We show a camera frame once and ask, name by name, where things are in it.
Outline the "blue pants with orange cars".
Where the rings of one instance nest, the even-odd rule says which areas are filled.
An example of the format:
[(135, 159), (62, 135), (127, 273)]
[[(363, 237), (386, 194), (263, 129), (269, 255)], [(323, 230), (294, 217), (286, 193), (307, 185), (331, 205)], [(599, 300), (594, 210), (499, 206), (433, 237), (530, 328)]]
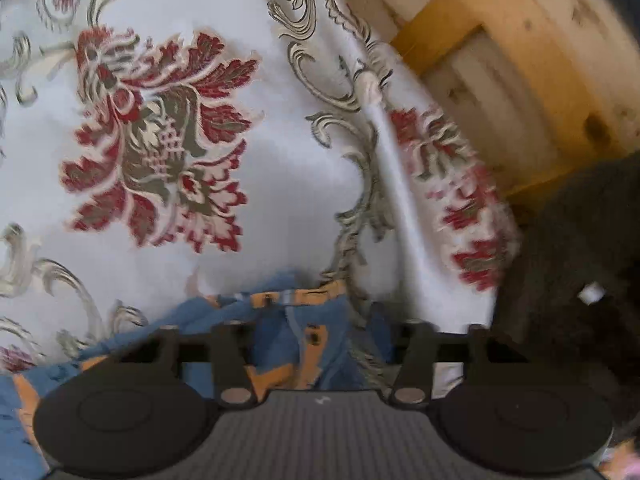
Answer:
[(1, 474), (41, 479), (63, 467), (122, 479), (186, 457), (227, 408), (214, 398), (209, 338), (230, 325), (253, 402), (276, 389), (387, 390), (393, 329), (381, 306), (362, 321), (341, 282), (192, 298), (164, 318), (66, 362), (1, 378)]

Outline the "floral white bedspread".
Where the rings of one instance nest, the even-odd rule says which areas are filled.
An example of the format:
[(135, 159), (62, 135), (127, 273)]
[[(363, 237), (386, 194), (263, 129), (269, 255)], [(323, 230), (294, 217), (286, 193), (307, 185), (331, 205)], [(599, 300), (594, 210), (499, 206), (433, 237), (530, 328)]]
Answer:
[(448, 332), (514, 236), (466, 136), (348, 0), (1, 0), (1, 368), (273, 274)]

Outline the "wooden bed frame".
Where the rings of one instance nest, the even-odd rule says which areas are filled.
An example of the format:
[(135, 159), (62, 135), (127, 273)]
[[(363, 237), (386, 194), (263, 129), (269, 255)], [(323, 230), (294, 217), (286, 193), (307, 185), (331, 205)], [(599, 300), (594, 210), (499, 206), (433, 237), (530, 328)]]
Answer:
[(469, 135), (508, 195), (639, 146), (624, 0), (348, 0)]

